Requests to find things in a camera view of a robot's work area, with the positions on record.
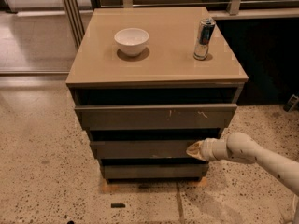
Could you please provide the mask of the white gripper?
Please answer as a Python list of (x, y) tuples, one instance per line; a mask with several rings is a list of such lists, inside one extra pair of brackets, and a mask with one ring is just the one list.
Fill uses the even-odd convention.
[(220, 161), (228, 159), (226, 141), (221, 139), (208, 138), (204, 141), (197, 141), (188, 147), (186, 153), (196, 159), (203, 158), (205, 161)]

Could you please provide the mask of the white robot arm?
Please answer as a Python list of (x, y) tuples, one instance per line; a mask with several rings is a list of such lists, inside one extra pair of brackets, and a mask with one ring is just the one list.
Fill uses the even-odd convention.
[(231, 133), (227, 139), (207, 138), (187, 147), (186, 153), (200, 161), (257, 163), (281, 184), (299, 195), (299, 163), (256, 143), (244, 133)]

